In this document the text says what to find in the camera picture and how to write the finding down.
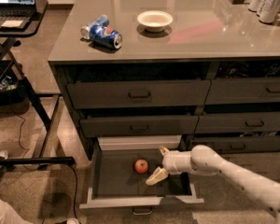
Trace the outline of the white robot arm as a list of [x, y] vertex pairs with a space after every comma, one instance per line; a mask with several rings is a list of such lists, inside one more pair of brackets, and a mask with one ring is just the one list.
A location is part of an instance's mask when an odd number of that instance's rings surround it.
[[275, 224], [280, 224], [280, 183], [223, 159], [208, 146], [198, 145], [191, 151], [160, 147], [160, 152], [162, 167], [147, 179], [148, 186], [161, 182], [168, 175], [220, 175], [271, 214]]

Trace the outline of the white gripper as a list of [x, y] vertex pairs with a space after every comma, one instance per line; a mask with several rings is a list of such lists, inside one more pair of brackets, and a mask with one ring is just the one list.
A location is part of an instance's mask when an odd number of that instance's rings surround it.
[[147, 179], [146, 184], [148, 186], [153, 186], [161, 182], [166, 179], [169, 174], [180, 175], [192, 171], [190, 151], [169, 151], [167, 147], [160, 146], [160, 152], [163, 156], [163, 168], [158, 167]]

